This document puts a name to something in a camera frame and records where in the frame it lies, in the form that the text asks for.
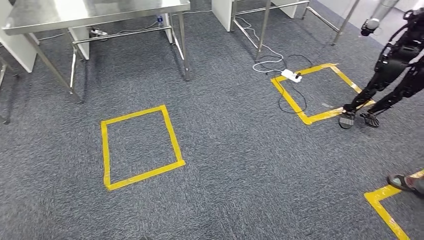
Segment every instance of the white cable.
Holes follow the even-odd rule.
[[[57,38],[57,37],[60,37],[60,36],[63,36],[63,35],[64,34],[62,33],[62,34],[57,34],[57,35],[54,35],[54,36],[45,37],[45,38],[39,39],[39,41],[48,40],[48,39],[54,39],[54,38]]]
[[[144,28],[142,28],[142,29],[137,29],[137,30],[122,30],[122,31],[119,31],[118,33],[116,33],[116,34],[120,34],[120,33],[126,33],[126,32],[136,32],[136,31],[141,31],[141,30],[145,30],[145,29],[149,29],[149,28],[151,28],[151,27],[153,27],[155,24],[157,24],[158,23],[158,21],[155,21],[154,23],[152,23],[151,25],[149,25],[149,26],[146,26],[146,27],[144,27]]]
[[[243,27],[243,29],[253,31],[253,35],[256,37],[256,39],[258,41],[260,40],[260,38],[258,37],[258,35],[256,35],[256,30],[254,28],[252,28],[252,25],[250,23],[248,23],[248,21],[246,21],[245,19],[243,19],[243,18],[241,18],[239,16],[236,16],[236,18],[241,19],[243,22],[245,22],[248,25],[247,27]],[[275,52],[274,50],[272,50],[267,45],[262,44],[262,46],[264,46],[265,48],[267,48],[268,50],[270,50],[272,53],[280,56],[281,58],[279,60],[277,60],[277,61],[269,60],[269,61],[258,62],[258,63],[254,64],[252,66],[252,69],[255,70],[258,73],[264,73],[264,74],[271,73],[271,72],[280,72],[280,73],[282,73],[283,71],[282,70],[278,70],[278,69],[268,70],[268,71],[261,71],[261,70],[258,70],[258,69],[255,68],[256,66],[261,65],[261,64],[268,64],[268,63],[274,63],[274,64],[276,64],[276,63],[279,63],[279,62],[283,61],[283,59],[284,59],[284,56],[282,54],[280,54],[278,52]]]
[[[208,11],[186,11],[183,12],[182,14],[198,14],[198,13],[210,13],[212,12],[212,10],[208,10]]]

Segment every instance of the yellow tape square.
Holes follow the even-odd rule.
[[[137,176],[133,176],[130,178],[127,178],[125,180],[121,180],[115,183],[111,183],[111,166],[110,166],[110,156],[109,156],[109,142],[108,142],[108,124],[117,123],[120,121],[124,121],[127,119],[139,117],[141,115],[150,114],[154,112],[161,111],[163,115],[163,119],[165,121],[166,129],[168,130],[169,137],[171,140],[172,148],[175,153],[176,162],[161,166],[159,168],[150,170],[148,172],[144,172],[142,174],[139,174]],[[183,157],[181,155],[180,147],[178,146],[177,137],[175,135],[174,129],[171,124],[171,119],[168,114],[167,107],[165,105],[160,105],[157,107],[149,108],[146,110],[130,113],[124,116],[115,117],[108,120],[103,120],[100,122],[101,127],[101,138],[102,138],[102,145],[103,145],[103,166],[104,166],[104,175],[103,175],[103,183],[106,186],[106,188],[110,191],[122,188],[124,186],[139,182],[141,180],[171,171],[173,169],[176,169],[178,167],[184,166],[186,163],[183,160]]]
[[[336,67],[336,65],[337,64],[334,64],[334,63],[326,63],[326,64],[322,64],[322,65],[318,65],[318,66],[313,66],[313,67],[310,67],[310,68],[307,68],[307,69],[304,69],[304,70],[300,70],[300,71],[297,71],[296,73],[306,75],[306,74],[318,72],[318,71],[326,69],[326,68],[330,68],[345,83],[347,83],[347,85],[349,85],[351,88],[353,88],[353,90],[355,90],[355,92],[357,92],[358,94],[360,92],[362,92],[362,90],[355,83],[353,83],[342,71],[340,71]],[[290,94],[287,92],[287,90],[285,90],[284,87],[281,85],[280,82],[285,81],[285,80],[287,80],[287,78],[280,75],[278,77],[272,78],[271,82],[274,84],[274,86],[281,93],[281,95],[285,98],[285,100],[288,102],[288,104],[291,106],[291,108],[297,113],[299,118],[306,125],[311,125],[314,122],[321,121],[321,120],[324,120],[324,119],[329,119],[329,118],[335,117],[337,115],[340,115],[342,113],[343,107],[339,107],[339,108],[329,110],[329,111],[326,111],[326,112],[322,112],[322,113],[319,113],[319,114],[316,114],[316,115],[313,115],[313,116],[307,116],[302,111],[302,109],[299,107],[299,105],[295,102],[295,100],[293,100],[292,96],[290,96]],[[375,101],[370,100],[364,106],[369,106],[369,105],[372,105],[372,104],[375,104],[375,103],[376,103]]]
[[[424,169],[412,174],[413,178],[421,178],[424,176]],[[400,240],[409,240],[410,238],[407,234],[402,230],[402,228],[395,222],[395,220],[390,216],[390,214],[386,211],[380,201],[389,198],[393,195],[402,192],[401,190],[387,185],[380,189],[377,189],[373,192],[366,192],[363,196],[368,200],[369,204],[375,209],[375,211],[380,215],[383,221],[388,225],[388,227],[393,231],[396,237]]]

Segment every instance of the humanoid robot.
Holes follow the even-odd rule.
[[[381,0],[371,18],[363,24],[361,34],[368,36],[373,33],[398,1]],[[424,56],[411,63],[411,60],[418,57],[424,48],[424,7],[407,11],[403,19],[407,23],[393,34],[381,51],[374,68],[375,74],[368,85],[351,103],[343,106],[343,112],[339,119],[340,127],[350,129],[354,125],[356,112],[367,104],[377,91],[383,91],[407,68],[408,72],[405,77],[391,93],[379,100],[367,112],[359,115],[365,120],[365,124],[378,128],[380,126],[377,119],[379,114],[390,109],[402,98],[410,98],[424,89]],[[393,39],[402,31],[404,33],[399,40],[392,43]]]

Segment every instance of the small bottle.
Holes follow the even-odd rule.
[[[161,28],[164,26],[164,18],[162,15],[157,15],[157,25]]]

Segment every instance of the white power strip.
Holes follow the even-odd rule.
[[[108,35],[107,32],[102,31],[102,30],[98,30],[98,29],[93,29],[93,30],[90,31],[90,33],[95,34],[97,36],[106,36],[106,35]]]
[[[295,83],[300,83],[302,80],[302,76],[300,74],[296,74],[288,69],[284,69],[284,71],[281,72],[281,75],[292,80]]]

